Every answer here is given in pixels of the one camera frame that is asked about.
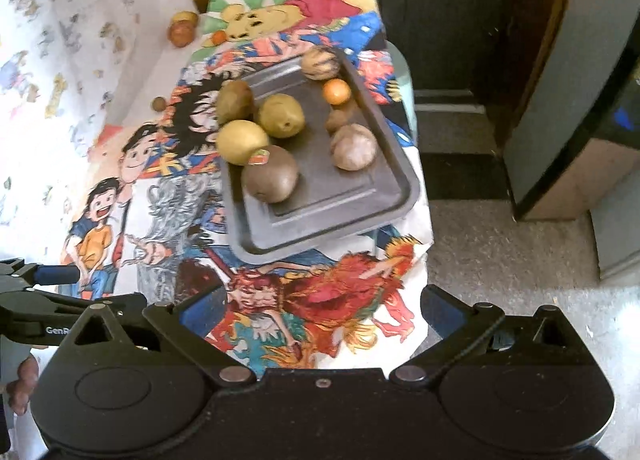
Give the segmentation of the person's left hand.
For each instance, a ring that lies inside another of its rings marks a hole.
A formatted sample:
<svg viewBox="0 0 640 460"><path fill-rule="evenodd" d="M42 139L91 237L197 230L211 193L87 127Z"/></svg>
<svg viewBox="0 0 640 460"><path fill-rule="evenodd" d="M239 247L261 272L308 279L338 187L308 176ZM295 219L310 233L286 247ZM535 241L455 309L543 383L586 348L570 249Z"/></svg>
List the person's left hand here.
<svg viewBox="0 0 640 460"><path fill-rule="evenodd" d="M28 409L29 400L35 391L38 379L38 360L29 354L17 368L17 379L6 385L9 407L17 416L22 416Z"/></svg>

